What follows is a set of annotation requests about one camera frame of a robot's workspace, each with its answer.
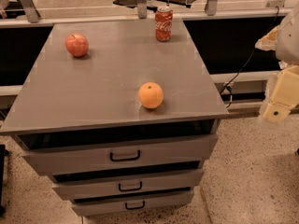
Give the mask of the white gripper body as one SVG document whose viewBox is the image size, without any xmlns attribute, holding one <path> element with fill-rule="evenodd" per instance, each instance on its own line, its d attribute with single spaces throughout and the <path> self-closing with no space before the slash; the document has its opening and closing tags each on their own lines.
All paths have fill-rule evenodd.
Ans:
<svg viewBox="0 0 299 224">
<path fill-rule="evenodd" d="M 288 64 L 299 64 L 299 3 L 278 27 L 276 57 Z"/>
</svg>

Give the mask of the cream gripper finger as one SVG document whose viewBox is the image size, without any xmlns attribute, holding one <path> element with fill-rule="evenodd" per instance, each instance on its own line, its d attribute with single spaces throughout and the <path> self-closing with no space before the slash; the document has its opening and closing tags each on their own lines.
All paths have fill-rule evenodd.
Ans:
<svg viewBox="0 0 299 224">
<path fill-rule="evenodd" d="M 264 51 L 275 50 L 277 34 L 278 27 L 276 26 L 256 42 L 255 48 Z"/>
<path fill-rule="evenodd" d="M 270 123 L 281 123 L 298 105 L 299 66 L 290 66 L 272 74 L 266 83 L 260 118 Z"/>
</svg>

